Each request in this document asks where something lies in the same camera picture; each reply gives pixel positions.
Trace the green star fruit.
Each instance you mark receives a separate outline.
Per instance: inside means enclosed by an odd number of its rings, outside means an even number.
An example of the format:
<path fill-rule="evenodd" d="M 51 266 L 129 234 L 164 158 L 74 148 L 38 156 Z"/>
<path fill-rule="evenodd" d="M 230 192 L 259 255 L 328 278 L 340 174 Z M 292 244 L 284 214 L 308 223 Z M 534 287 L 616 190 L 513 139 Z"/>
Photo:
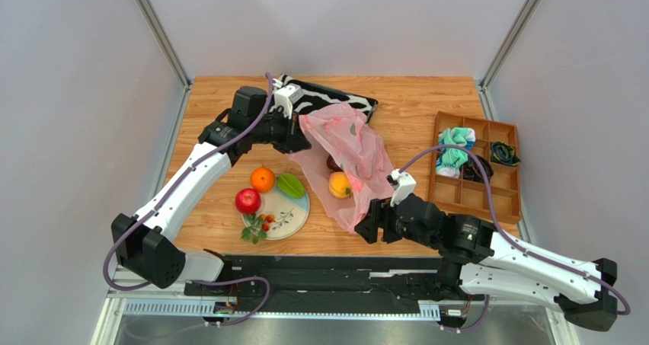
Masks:
<path fill-rule="evenodd" d="M 286 194 L 295 199 L 301 199 L 305 196 L 305 188 L 303 187 L 300 180 L 292 174 L 280 174 L 276 178 L 277 188 Z"/>

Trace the orange fruit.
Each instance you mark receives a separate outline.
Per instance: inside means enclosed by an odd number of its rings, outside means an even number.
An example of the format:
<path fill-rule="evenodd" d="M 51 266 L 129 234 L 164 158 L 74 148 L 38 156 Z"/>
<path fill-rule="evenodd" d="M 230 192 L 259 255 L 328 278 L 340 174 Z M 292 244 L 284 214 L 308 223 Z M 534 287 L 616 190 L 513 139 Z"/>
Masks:
<path fill-rule="evenodd" d="M 266 167 L 254 169 L 250 175 L 250 185 L 259 193 L 267 193 L 273 189 L 276 183 L 276 175 Z"/>

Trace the yellow peach fruit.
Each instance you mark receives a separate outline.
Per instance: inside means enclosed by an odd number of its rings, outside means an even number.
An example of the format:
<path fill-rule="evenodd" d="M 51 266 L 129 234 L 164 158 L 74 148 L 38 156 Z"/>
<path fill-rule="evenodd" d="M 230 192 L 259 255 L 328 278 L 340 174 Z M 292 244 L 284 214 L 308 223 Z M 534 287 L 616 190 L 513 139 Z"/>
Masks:
<path fill-rule="evenodd" d="M 351 182 L 344 172 L 333 172 L 328 179 L 328 190 L 332 196 L 345 199 L 352 193 Z"/>

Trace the pink printed plastic bag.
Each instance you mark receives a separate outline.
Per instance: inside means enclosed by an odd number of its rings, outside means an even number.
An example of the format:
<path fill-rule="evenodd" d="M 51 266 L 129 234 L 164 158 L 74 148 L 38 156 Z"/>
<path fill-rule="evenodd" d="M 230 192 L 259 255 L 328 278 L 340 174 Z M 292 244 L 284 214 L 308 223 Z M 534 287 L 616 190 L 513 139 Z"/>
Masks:
<path fill-rule="evenodd" d="M 368 213 L 370 202 L 393 194 L 387 176 L 394 165 L 384 141 L 367 124 L 364 113 L 346 104 L 333 104 L 301 115 L 299 126 L 311 148 L 291 154 L 289 160 L 300 166 L 326 215 L 353 235 L 355 226 Z M 350 179 L 350 197 L 337 198 L 329 192 L 328 157 Z"/>

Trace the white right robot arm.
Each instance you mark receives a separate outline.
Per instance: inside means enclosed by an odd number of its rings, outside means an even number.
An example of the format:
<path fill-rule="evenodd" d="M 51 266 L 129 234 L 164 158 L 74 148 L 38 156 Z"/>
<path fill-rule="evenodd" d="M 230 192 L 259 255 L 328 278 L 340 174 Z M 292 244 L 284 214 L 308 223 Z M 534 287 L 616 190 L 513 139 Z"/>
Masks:
<path fill-rule="evenodd" d="M 490 296 L 544 306 L 592 331 L 609 331 L 618 317 L 614 261 L 579 261 L 544 251 L 494 224 L 446 214 L 414 194 L 399 204 L 373 200 L 355 232 L 373 244 L 413 241 L 439 252 L 430 288 L 434 300 Z"/>

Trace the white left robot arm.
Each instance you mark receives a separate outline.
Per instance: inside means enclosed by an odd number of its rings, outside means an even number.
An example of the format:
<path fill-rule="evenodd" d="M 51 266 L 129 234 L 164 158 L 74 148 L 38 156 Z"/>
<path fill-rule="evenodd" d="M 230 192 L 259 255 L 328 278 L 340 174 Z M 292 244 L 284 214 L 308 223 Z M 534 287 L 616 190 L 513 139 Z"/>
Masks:
<path fill-rule="evenodd" d="M 111 224 L 111 254 L 122 267 L 160 289 L 178 280 L 214 282 L 225 262 L 218 254 L 182 251 L 174 245 L 181 226 L 207 190 L 255 144 L 271 144 L 284 154 L 310 148 L 293 105 L 304 95 L 295 86 L 269 91 L 244 86 L 230 108 L 199 136 L 179 171 L 133 216 Z"/>

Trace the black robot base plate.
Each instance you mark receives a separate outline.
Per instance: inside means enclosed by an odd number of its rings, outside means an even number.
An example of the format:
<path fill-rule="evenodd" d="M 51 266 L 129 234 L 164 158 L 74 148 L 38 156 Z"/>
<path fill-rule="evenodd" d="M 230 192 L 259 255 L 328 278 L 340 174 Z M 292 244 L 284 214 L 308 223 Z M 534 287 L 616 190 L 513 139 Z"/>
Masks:
<path fill-rule="evenodd" d="M 438 302 L 439 257 L 229 255 L 221 280 L 260 276 L 270 282 L 262 308 L 272 312 L 417 314 Z"/>

